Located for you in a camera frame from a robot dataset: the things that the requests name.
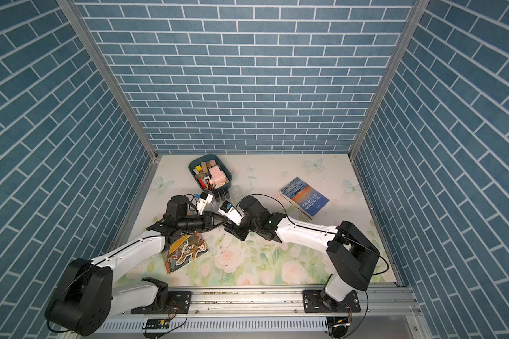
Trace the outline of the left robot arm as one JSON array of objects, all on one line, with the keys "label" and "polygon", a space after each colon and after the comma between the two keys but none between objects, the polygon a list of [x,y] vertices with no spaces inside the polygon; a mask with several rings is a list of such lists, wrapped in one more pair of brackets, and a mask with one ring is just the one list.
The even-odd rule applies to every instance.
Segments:
[{"label": "left robot arm", "polygon": [[91,260],[78,258],[69,263],[49,299],[46,324],[89,336],[117,314],[160,314],[174,309],[163,281],[146,277],[123,288],[115,284],[142,261],[169,249],[179,237],[222,224],[223,218],[212,211],[189,214],[192,205],[186,196],[173,196],[163,217],[136,239]]}]

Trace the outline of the clear acrylic lipstick organizer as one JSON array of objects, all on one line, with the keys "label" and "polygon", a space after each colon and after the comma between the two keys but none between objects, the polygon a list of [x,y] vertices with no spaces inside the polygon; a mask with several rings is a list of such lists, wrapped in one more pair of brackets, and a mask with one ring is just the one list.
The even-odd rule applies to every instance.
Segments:
[{"label": "clear acrylic lipstick organizer", "polygon": [[219,210],[219,208],[221,207],[221,205],[223,204],[224,201],[229,201],[231,202],[235,208],[237,208],[237,205],[238,205],[238,195],[233,191],[233,189],[230,189],[230,188],[227,188],[227,187],[221,187],[217,190],[213,190],[212,191],[212,194],[213,192],[218,192],[221,190],[221,189],[229,189],[229,192],[230,192],[230,199],[227,199],[225,198],[224,200],[221,200],[220,199],[220,196],[219,196],[219,200],[216,200],[213,196],[213,201],[212,201],[212,210],[213,212],[217,212]]}]

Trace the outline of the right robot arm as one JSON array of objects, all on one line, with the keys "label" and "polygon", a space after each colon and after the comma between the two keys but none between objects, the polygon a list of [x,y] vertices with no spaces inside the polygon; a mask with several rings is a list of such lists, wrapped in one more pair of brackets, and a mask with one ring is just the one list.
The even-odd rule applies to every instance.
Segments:
[{"label": "right robot arm", "polygon": [[241,199],[237,206],[223,202],[219,213],[229,219],[226,231],[239,240],[253,232],[267,241],[299,244],[324,254],[335,272],[320,297],[333,312],[345,306],[352,292],[367,291],[378,261],[383,258],[377,247],[349,221],[338,226],[301,222],[288,216],[285,210],[270,213],[254,194]]}]

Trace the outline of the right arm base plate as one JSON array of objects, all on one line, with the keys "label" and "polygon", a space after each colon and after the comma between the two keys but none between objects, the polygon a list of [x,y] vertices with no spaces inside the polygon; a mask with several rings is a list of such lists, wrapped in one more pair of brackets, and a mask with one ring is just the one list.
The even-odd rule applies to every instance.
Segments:
[{"label": "right arm base plate", "polygon": [[341,302],[332,299],[321,290],[304,290],[302,296],[304,312],[307,314],[359,313],[361,311],[355,290],[352,290]]}]

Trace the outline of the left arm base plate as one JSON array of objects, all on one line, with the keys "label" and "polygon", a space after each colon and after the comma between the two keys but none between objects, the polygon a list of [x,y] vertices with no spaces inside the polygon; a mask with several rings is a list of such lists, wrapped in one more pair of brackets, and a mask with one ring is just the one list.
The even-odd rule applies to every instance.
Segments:
[{"label": "left arm base plate", "polygon": [[191,291],[169,291],[168,284],[155,278],[143,278],[142,282],[157,288],[156,296],[147,306],[140,306],[131,310],[131,314],[187,314],[192,299]]}]

